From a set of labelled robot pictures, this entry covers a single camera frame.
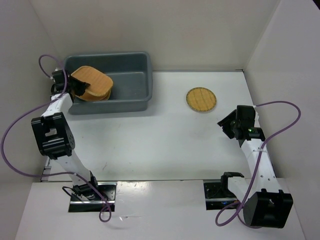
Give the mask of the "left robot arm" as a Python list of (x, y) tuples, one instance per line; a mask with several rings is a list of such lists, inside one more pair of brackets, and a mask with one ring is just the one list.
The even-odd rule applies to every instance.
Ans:
[(62, 69), (52, 72), (52, 78), (52, 102), (40, 117), (31, 120), (39, 152), (60, 164), (64, 171), (68, 172), (76, 198), (98, 200), (100, 187), (92, 172), (77, 156), (74, 135), (65, 118), (73, 105), (74, 93), (83, 94), (90, 85), (77, 80)]

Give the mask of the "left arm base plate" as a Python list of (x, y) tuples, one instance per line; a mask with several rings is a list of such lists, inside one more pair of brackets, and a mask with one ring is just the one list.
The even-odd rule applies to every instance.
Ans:
[[(70, 202), (68, 207), (69, 213), (88, 213), (99, 212), (106, 206), (105, 202), (94, 192), (92, 196), (86, 197), (77, 193), (74, 187), (63, 186), (62, 190), (69, 196)], [(115, 211), (116, 200), (116, 182), (98, 182), (97, 190), (108, 201), (112, 212)]]

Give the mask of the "round orange woven tray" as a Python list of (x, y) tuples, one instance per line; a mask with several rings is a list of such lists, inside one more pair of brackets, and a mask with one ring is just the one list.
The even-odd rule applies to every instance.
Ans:
[(78, 98), (86, 102), (96, 102), (96, 101), (108, 100), (110, 95), (111, 95), (111, 91), (108, 91), (105, 95), (101, 95), (101, 96), (96, 96), (88, 92), (85, 92), (83, 95), (78, 96)]

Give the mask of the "rounded tan woven tray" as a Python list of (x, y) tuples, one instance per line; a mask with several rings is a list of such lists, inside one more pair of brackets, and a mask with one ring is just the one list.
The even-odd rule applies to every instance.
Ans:
[(94, 96), (103, 96), (110, 91), (114, 85), (113, 80), (103, 72), (92, 66), (83, 65), (75, 70), (71, 76), (89, 83), (90, 86), (85, 90)]

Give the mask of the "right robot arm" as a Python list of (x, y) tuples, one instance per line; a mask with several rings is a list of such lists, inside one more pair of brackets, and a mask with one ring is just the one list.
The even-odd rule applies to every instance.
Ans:
[(256, 118), (254, 106), (238, 105), (218, 122), (228, 138), (238, 141), (251, 173), (250, 182), (239, 172), (224, 172), (221, 176), (220, 193), (225, 197), (234, 195), (237, 201), (232, 203), (235, 213), (225, 222), (218, 222), (220, 227), (242, 213), (241, 220), (249, 228), (282, 229), (294, 203), (292, 195), (284, 192), (276, 178), (267, 140), (263, 130), (255, 125)]

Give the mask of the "round yellow-green woven tray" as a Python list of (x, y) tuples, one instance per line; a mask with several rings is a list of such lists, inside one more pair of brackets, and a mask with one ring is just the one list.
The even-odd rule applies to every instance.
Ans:
[(195, 87), (190, 89), (185, 97), (188, 106), (196, 112), (210, 112), (217, 105), (216, 95), (205, 87)]

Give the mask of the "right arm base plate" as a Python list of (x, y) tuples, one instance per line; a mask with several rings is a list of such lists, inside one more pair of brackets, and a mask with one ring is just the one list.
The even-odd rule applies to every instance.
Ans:
[(237, 202), (237, 197), (224, 191), (219, 179), (203, 180), (205, 207), (207, 211), (221, 210), (225, 206)]

